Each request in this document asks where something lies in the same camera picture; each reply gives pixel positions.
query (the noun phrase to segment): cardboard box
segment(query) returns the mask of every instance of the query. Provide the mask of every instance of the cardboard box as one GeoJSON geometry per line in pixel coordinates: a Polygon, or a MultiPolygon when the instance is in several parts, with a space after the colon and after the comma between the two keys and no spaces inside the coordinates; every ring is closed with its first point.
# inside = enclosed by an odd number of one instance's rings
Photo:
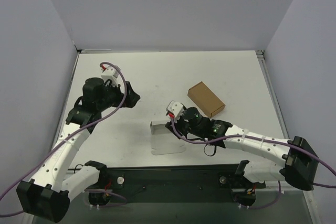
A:
{"type": "Polygon", "coordinates": [[[201,81],[188,90],[188,97],[211,118],[225,108],[225,104],[201,81]]]}

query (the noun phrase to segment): gray floor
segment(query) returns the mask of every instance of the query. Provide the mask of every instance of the gray floor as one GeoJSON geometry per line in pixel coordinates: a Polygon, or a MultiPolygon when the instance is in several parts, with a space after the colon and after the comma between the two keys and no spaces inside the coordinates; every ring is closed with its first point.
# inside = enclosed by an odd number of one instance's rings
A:
{"type": "MultiPolygon", "coordinates": [[[[258,193],[256,205],[270,202],[275,191],[258,193]]],[[[59,222],[68,223],[229,223],[229,224],[310,224],[311,219],[302,191],[286,191],[280,200],[264,210],[238,209],[235,203],[225,204],[128,204],[122,207],[90,210],[78,196],[67,215],[59,222]]],[[[33,224],[51,222],[34,218],[33,224]]]]}

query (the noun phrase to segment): wall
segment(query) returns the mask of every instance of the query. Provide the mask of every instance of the wall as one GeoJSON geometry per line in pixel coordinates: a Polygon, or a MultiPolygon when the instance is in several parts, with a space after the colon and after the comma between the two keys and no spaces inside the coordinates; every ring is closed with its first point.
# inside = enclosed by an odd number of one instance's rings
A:
{"type": "MultiPolygon", "coordinates": [[[[305,137],[336,167],[336,0],[293,0],[266,49],[266,64],[291,137],[305,137]]],[[[336,184],[320,165],[316,181],[336,184]]],[[[323,223],[335,223],[336,191],[316,188],[323,223]]]]}
{"type": "Polygon", "coordinates": [[[80,49],[265,49],[292,0],[51,0],[80,49]]]}
{"type": "MultiPolygon", "coordinates": [[[[2,193],[50,149],[77,53],[50,0],[0,0],[0,6],[2,193]]],[[[0,211],[17,210],[13,190],[0,211]]]]}

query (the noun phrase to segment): white table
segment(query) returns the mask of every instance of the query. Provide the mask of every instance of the white table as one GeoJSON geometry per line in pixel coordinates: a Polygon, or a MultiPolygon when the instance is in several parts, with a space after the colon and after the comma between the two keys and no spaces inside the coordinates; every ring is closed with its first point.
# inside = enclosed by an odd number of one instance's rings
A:
{"type": "Polygon", "coordinates": [[[187,97],[190,87],[203,81],[226,104],[221,119],[260,134],[283,137],[263,73],[254,51],[142,52],[80,54],[66,104],[65,120],[75,100],[82,95],[86,79],[99,77],[99,63],[121,68],[126,80],[141,96],[133,109],[121,109],[99,123],[84,142],[71,167],[89,160],[108,167],[232,164],[262,158],[238,150],[219,148],[214,157],[203,153],[203,145],[186,143],[186,151],[155,156],[151,140],[178,140],[172,134],[151,135],[150,122],[165,119],[171,100],[195,106],[187,97]]]}

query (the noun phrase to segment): screw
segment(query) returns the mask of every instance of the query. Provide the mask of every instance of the screw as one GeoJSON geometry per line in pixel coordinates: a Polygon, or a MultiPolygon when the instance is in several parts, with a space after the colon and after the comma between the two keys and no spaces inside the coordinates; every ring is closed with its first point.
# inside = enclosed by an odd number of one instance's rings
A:
{"type": "Polygon", "coordinates": [[[225,184],[225,183],[226,183],[226,177],[224,177],[224,176],[220,177],[220,178],[219,178],[219,182],[220,182],[221,184],[225,184]]]}
{"type": "Polygon", "coordinates": [[[124,181],[125,181],[125,179],[124,179],[123,177],[118,177],[118,178],[117,178],[117,183],[118,183],[119,185],[124,184],[124,181]]]}

